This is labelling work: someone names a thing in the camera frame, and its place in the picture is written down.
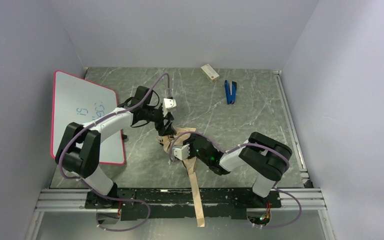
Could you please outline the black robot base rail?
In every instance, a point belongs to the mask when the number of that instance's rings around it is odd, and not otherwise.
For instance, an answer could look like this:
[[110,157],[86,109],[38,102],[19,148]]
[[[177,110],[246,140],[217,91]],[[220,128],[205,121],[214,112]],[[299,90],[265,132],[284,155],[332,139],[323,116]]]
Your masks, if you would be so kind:
[[[247,219],[247,210],[278,209],[282,206],[280,194],[272,190],[267,197],[259,197],[250,187],[201,188],[203,213],[205,217],[229,217],[234,220]],[[190,188],[120,188],[121,202],[99,199],[88,192],[84,203],[87,210],[110,213],[121,210],[122,221],[135,221],[149,216],[151,219],[194,218],[192,190]]]

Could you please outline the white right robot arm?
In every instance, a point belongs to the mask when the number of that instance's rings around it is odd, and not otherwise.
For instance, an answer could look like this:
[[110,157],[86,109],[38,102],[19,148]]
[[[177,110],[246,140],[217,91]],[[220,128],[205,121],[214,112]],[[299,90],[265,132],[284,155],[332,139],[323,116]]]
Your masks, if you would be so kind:
[[262,198],[269,195],[272,187],[289,169],[289,160],[293,153],[287,145],[259,132],[253,132],[244,143],[227,152],[217,149],[202,134],[192,133],[183,142],[180,150],[174,151],[176,158],[197,158],[219,176],[248,165],[258,173],[252,192]]

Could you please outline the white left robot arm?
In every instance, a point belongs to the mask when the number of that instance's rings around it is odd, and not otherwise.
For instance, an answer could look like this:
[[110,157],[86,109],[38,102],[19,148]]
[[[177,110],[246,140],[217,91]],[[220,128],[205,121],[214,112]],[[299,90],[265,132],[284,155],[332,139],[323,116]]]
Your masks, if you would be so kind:
[[119,104],[110,113],[89,123],[71,122],[65,128],[55,162],[61,172],[68,171],[82,180],[96,195],[105,200],[118,198],[118,187],[100,168],[101,144],[125,128],[135,128],[137,122],[154,123],[160,137],[176,133],[171,111],[177,106],[172,96],[151,105],[154,90],[139,86],[134,96]]

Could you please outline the beige folding umbrella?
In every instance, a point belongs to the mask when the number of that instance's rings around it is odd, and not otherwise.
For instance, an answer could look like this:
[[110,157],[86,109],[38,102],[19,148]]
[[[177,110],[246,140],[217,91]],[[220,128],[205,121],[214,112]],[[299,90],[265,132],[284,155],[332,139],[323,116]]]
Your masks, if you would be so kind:
[[[191,137],[192,134],[189,132],[196,132],[196,128],[191,127],[175,127],[176,134],[174,136],[157,136],[156,140],[162,144],[163,149],[166,153],[172,153],[175,157],[175,150],[170,151],[170,147],[173,144],[174,147],[180,146],[180,143],[184,143],[188,137]],[[200,195],[200,189],[198,185],[198,179],[195,173],[197,158],[185,158],[181,160],[183,165],[186,168],[187,175],[189,177],[190,185],[191,185],[191,194],[193,199],[193,206],[195,210],[195,217],[197,221],[197,226],[199,228],[203,228],[205,226],[205,216],[204,210]]]

